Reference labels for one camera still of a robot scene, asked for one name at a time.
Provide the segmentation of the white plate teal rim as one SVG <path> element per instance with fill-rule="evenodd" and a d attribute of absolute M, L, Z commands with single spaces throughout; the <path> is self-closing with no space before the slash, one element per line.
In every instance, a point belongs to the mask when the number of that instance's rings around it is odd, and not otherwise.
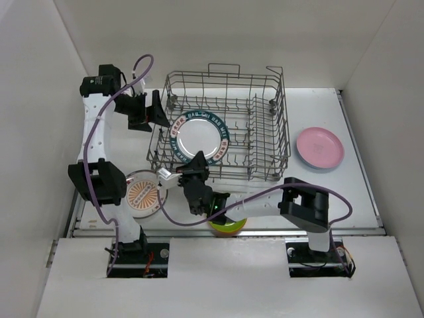
<path fill-rule="evenodd" d="M 188 163 L 198 152 L 214 165 L 227 154 L 231 144 L 229 129 L 219 116 L 209 111 L 191 110 L 174 120 L 169 129 L 174 157 Z"/>

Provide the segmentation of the lime green plastic plate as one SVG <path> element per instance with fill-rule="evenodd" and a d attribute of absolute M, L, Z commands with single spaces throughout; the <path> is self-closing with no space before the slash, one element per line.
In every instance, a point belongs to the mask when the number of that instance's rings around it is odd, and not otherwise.
<path fill-rule="evenodd" d="M 218 231 L 231 232 L 231 231 L 241 230 L 245 226 L 246 222 L 247 222 L 247 219 L 243 219 L 236 222 L 227 222 L 224 225 L 219 225 L 209 221 L 209 226 L 212 229 L 217 229 Z"/>

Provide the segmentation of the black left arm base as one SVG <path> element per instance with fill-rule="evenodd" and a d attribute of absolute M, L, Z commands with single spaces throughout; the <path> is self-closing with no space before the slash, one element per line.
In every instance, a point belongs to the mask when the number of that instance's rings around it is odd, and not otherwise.
<path fill-rule="evenodd" d="M 150 242 L 140 252 L 124 252 L 119 247 L 117 259 L 115 256 L 115 243 L 111 248 L 105 248 L 110 254 L 106 269 L 108 278 L 167 278 L 170 243 Z"/>

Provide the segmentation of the pink plastic plate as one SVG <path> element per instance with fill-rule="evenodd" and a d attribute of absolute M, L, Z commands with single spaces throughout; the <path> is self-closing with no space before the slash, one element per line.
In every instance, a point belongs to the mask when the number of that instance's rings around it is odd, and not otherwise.
<path fill-rule="evenodd" d="M 332 170 L 341 164 L 345 156 L 340 139 L 321 127 L 302 130 L 295 145 L 300 158 L 315 169 Z"/>

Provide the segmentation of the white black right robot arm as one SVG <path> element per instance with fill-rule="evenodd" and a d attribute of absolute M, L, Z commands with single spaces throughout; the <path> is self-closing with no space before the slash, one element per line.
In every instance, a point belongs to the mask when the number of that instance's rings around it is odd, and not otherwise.
<path fill-rule="evenodd" d="M 285 178 L 284 188 L 260 193 L 219 193 L 205 184 L 206 173 L 184 172 L 178 182 L 189 210 L 225 226 L 249 218 L 283 217 L 307 233 L 308 256 L 321 261 L 331 253 L 329 193 L 297 178 Z"/>

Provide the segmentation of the orange plastic plate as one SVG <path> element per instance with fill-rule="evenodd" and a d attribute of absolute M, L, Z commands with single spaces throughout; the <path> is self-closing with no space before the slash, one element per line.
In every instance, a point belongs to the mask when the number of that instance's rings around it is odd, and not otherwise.
<path fill-rule="evenodd" d="M 231 231 L 231 232 L 226 232 L 226 231 L 218 231 L 217 229 L 213 229 L 212 233 L 216 236 L 216 237 L 236 237 L 239 235 L 240 230 L 238 231 Z"/>

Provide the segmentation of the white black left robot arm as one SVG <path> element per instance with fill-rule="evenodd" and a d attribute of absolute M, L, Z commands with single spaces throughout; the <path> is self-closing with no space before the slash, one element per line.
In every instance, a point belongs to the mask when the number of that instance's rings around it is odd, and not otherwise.
<path fill-rule="evenodd" d="M 121 70 L 112 64 L 102 64 L 97 76 L 83 78 L 79 92 L 84 106 L 83 142 L 68 175 L 100 219 L 114 226 L 115 247 L 110 253 L 142 262 L 148 255 L 146 236 L 123 207 L 126 177 L 110 159 L 112 119 L 115 113 L 125 115 L 128 128 L 134 131 L 150 133 L 151 124 L 170 127 L 159 92 L 153 91 L 152 104 L 147 106 L 146 93 L 127 86 Z"/>

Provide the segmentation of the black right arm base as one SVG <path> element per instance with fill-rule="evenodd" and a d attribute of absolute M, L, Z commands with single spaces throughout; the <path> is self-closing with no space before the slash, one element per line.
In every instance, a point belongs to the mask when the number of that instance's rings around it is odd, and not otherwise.
<path fill-rule="evenodd" d="M 342 242 L 328 252 L 309 249 L 307 242 L 287 242 L 286 255 L 291 278 L 352 278 L 356 264 Z"/>

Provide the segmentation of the blue plastic plate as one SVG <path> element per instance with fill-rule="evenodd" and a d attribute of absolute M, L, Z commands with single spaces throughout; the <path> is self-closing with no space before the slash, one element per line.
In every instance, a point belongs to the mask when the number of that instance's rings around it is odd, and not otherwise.
<path fill-rule="evenodd" d="M 338 164 L 336 164 L 335 166 L 332 166 L 330 168 L 320 168 L 320 167 L 316 167 L 314 165 L 311 165 L 309 162 L 307 162 L 298 152 L 296 153 L 298 159 L 300 160 L 300 162 L 307 167 L 308 169 L 310 169 L 311 171 L 314 171 L 317 174 L 325 174 L 325 173 L 330 173 L 333 172 L 335 170 L 337 170 L 339 168 L 340 165 L 343 164 L 343 161 L 339 162 Z"/>

